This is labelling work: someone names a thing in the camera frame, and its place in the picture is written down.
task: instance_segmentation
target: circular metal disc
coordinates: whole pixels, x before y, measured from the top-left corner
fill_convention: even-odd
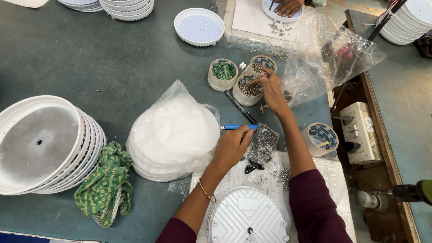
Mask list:
[[[78,129],[79,121],[70,109],[53,106],[29,113],[0,143],[0,177],[23,187],[47,178],[71,153]]]

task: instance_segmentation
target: white paper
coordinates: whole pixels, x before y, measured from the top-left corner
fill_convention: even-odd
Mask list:
[[[274,21],[267,16],[261,8],[261,0],[237,0],[235,3],[234,19],[232,28],[242,31],[247,31],[259,35],[266,35],[274,38],[279,38],[288,41],[294,41],[297,33],[297,26],[299,21],[291,24],[284,24],[276,22],[276,25],[283,29],[285,35],[272,34],[272,28],[269,24]]]
[[[39,8],[43,6],[48,0],[3,0],[6,2],[14,3],[16,5],[29,7],[29,8]]]

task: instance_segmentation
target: bracelet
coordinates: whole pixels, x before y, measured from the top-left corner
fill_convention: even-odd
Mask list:
[[[206,192],[206,190],[204,190],[203,185],[201,184],[201,178],[198,179],[198,182],[200,183],[201,189],[204,191],[204,194],[207,195],[208,193]],[[214,201],[212,200],[212,198],[210,196],[207,196],[208,199],[210,199],[210,201],[212,201],[212,203],[216,203],[216,197],[213,194],[213,198],[215,199]]]

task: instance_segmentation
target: workbench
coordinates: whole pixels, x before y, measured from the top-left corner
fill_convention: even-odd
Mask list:
[[[368,38],[376,16],[347,10],[348,27]],[[360,75],[379,143],[396,184],[432,178],[432,61],[421,58],[413,43],[397,46],[378,35],[374,42],[387,58]],[[400,203],[409,242],[432,242],[432,207],[423,202]]]
[[[105,11],[77,12],[55,0],[39,9],[0,1],[0,111],[28,97],[60,96],[92,116],[108,142],[124,144],[135,119],[179,79],[199,103],[219,109],[221,124],[248,123],[223,92],[208,85],[207,72],[217,58],[238,65],[260,51],[222,41],[204,48],[185,43],[173,22],[191,7],[210,9],[212,1],[155,1],[153,12],[136,22],[113,20]],[[285,64],[276,63],[282,76]],[[280,123],[272,112],[262,114],[261,104],[264,98],[245,109],[282,135],[282,149]],[[313,122],[331,125],[327,95],[292,110],[300,130]],[[110,228],[82,214],[73,188],[51,195],[1,195],[0,230],[67,240],[155,242],[185,195],[168,191],[169,182],[150,181],[134,171],[129,180],[132,213],[116,217]]]

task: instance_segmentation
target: roll of packing tape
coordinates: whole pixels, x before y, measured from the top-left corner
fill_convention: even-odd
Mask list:
[[[232,79],[230,79],[230,80],[222,80],[222,79],[218,79],[218,78],[213,74],[213,72],[212,72],[212,68],[213,68],[216,64],[221,63],[221,62],[225,62],[225,63],[228,63],[228,64],[232,64],[232,65],[234,65],[234,67],[235,67],[235,76],[234,76]],[[230,61],[230,60],[228,60],[228,59],[221,58],[221,59],[216,59],[216,60],[214,60],[214,61],[211,63],[210,68],[209,68],[209,74],[207,75],[207,80],[209,81],[209,85],[210,85],[214,90],[216,90],[216,91],[227,91],[227,90],[230,90],[230,89],[234,86],[235,81],[236,81],[236,79],[237,79],[237,75],[238,75],[237,65],[236,65],[234,62],[232,62],[232,61]]]
[[[303,129],[302,136],[313,157],[321,157],[330,153],[337,148],[339,143],[333,129],[319,122],[312,123]]]
[[[246,80],[248,82],[251,82],[252,80],[258,78],[258,75],[256,74],[242,74],[238,77],[237,82],[235,83],[234,87],[232,88],[232,95],[234,98],[239,102],[240,104],[244,106],[253,106],[258,101],[260,101],[261,97],[263,97],[264,92],[261,89],[261,93],[256,96],[250,96],[245,94],[241,89],[238,83],[242,80]]]
[[[271,59],[268,56],[258,55],[258,56],[254,56],[251,59],[249,65],[246,67],[246,69],[243,71],[242,74],[256,74],[259,76],[260,73],[255,72],[254,68],[252,67],[252,65],[254,64],[263,64],[265,67],[271,69],[273,72],[277,71],[276,62],[273,61],[273,59]]]

